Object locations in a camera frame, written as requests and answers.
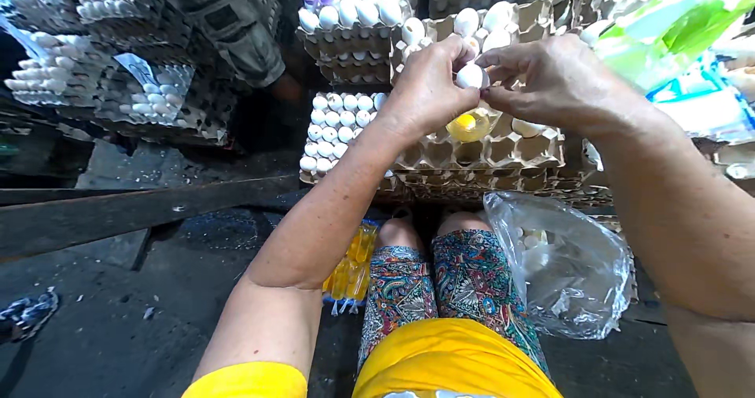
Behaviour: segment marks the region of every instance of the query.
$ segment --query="leg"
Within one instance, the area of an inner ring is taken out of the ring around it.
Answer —
[[[370,263],[358,369],[393,330],[438,316],[433,280],[423,253],[419,236],[403,219],[389,219],[378,232]]]
[[[469,212],[452,214],[433,239],[441,317],[473,319],[516,345],[548,374],[538,335],[493,229]]]

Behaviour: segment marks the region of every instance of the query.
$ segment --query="clear plastic bag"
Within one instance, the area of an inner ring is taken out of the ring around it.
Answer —
[[[485,211],[535,328],[574,339],[603,339],[630,301],[631,253],[624,240],[550,198],[488,192]],[[521,229],[544,230],[547,244],[523,249]]]

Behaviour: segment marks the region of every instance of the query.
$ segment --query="paisley pants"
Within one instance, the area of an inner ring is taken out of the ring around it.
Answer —
[[[417,249],[384,246],[370,264],[359,368],[396,328],[416,320],[476,320],[516,345],[548,374],[534,327],[493,232],[467,229],[433,239],[434,281]]]

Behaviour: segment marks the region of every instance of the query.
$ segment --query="person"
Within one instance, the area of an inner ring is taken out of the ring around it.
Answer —
[[[680,127],[575,35],[480,55],[493,84],[460,89],[473,53],[456,36],[414,53],[381,113],[281,221],[233,289],[184,397],[305,396],[323,280],[341,260],[383,173],[407,146],[479,99],[587,137],[599,150],[628,242],[655,281],[700,396],[755,389],[755,203]],[[481,219],[457,213],[433,240],[435,300],[405,221],[378,233],[354,397],[560,396]]]

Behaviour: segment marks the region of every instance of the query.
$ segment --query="hand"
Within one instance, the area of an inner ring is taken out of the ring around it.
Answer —
[[[491,84],[511,84],[525,74],[521,91],[489,87],[481,97],[492,108],[526,121],[598,138],[626,131],[657,114],[644,96],[610,72],[573,34],[489,50],[476,63],[495,66],[489,70]]]
[[[409,145],[476,108],[479,90],[459,88],[451,76],[454,65],[464,65],[473,57],[472,48],[458,35],[413,53],[375,121]]]

